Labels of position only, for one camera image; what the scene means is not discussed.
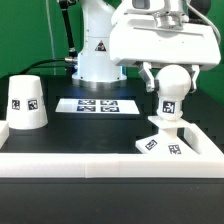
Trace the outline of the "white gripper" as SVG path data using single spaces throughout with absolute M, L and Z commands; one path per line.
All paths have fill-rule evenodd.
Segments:
M 138 72 L 148 92 L 155 90 L 150 63 L 192 65 L 190 91 L 195 92 L 200 67 L 210 70 L 221 60 L 210 26 L 185 23 L 182 30 L 162 29 L 156 27 L 149 15 L 122 16 L 111 31 L 109 53 L 115 65 L 134 66 L 143 62 Z

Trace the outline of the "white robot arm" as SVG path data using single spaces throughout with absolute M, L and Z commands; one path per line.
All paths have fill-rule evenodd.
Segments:
M 81 0 L 81 5 L 84 46 L 76 82 L 118 83 L 126 79 L 123 66 L 138 67 L 147 90 L 156 91 L 153 69 L 180 65 L 196 79 L 220 62 L 220 37 L 212 23 L 189 21 L 189 0 L 122 0 L 117 8 L 103 0 Z

